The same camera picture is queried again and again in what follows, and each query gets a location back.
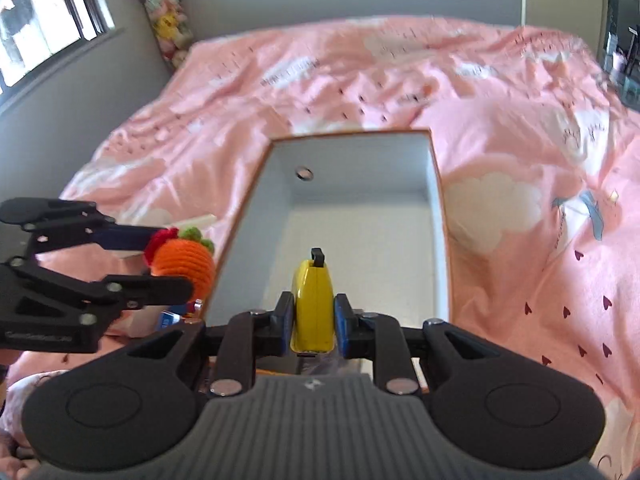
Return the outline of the blue Ocean Park card deck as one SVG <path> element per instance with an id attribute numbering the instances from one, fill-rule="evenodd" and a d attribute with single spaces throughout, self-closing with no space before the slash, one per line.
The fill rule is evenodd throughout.
<path id="1" fill-rule="evenodd" d="M 162 311 L 157 319 L 155 329 L 164 330 L 165 328 L 178 324 L 182 321 L 182 316 L 171 311 Z"/>

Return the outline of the window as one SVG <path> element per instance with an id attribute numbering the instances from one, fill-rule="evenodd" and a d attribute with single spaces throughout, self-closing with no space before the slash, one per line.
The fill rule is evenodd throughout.
<path id="1" fill-rule="evenodd" d="M 1 0 L 2 98 L 113 28 L 105 0 Z"/>

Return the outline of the orange crochet fruit toy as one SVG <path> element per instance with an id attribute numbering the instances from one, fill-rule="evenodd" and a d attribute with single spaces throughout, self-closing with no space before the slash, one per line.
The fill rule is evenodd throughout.
<path id="1" fill-rule="evenodd" d="M 153 276 L 186 278 L 192 285 L 191 301 L 204 301 L 212 292 L 215 244 L 196 226 L 158 230 L 142 255 Z"/>

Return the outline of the hanging plush toy stack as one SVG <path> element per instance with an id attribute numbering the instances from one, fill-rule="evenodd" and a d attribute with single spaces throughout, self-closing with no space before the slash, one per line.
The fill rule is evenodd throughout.
<path id="1" fill-rule="evenodd" d="M 181 0 L 140 0 L 153 29 L 163 60 L 173 69 L 180 67 L 193 44 L 189 19 Z"/>

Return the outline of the orange white storage box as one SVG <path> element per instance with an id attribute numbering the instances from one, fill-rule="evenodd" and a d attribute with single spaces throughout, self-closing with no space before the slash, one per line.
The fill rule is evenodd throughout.
<path id="1" fill-rule="evenodd" d="M 334 292 L 364 313 L 420 327 L 448 318 L 450 265 L 431 133 L 302 136 L 266 151 L 220 259 L 209 300 L 207 345 L 218 376 L 242 384 L 256 370 L 370 373 L 337 352 L 256 356 L 256 315 L 292 292 L 298 266 L 320 247 Z"/>

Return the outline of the pink bed duvet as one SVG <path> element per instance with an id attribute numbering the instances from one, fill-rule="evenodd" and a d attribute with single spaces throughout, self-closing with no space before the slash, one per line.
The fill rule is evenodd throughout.
<path id="1" fill-rule="evenodd" d="M 424 130 L 448 318 L 353 308 L 370 373 L 219 377 L 206 312 L 270 145 Z M 116 304 L 95 352 L 1 348 L 3 478 L 638 477 L 639 116 L 574 36 L 391 16 L 200 42 L 54 200 L 121 226 L 214 214 L 215 281 L 204 301 Z M 38 260 L 151 274 L 94 243 Z M 162 311 L 182 321 L 156 330 Z"/>

